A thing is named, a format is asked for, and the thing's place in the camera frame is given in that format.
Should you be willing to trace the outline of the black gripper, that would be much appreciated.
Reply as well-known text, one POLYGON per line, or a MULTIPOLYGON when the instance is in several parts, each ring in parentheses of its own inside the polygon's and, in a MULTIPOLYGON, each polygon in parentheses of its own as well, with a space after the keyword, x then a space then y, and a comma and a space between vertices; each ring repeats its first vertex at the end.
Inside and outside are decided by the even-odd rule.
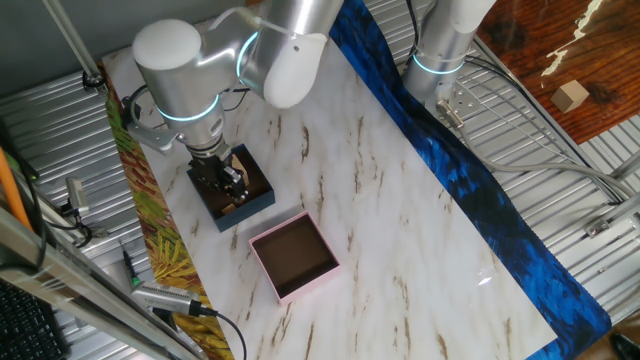
POLYGON ((210 188, 210 200, 214 206, 228 206, 246 200, 248 190, 244 172, 231 167, 229 157, 224 160, 216 155, 209 158, 193 157, 189 165, 196 177, 210 188))

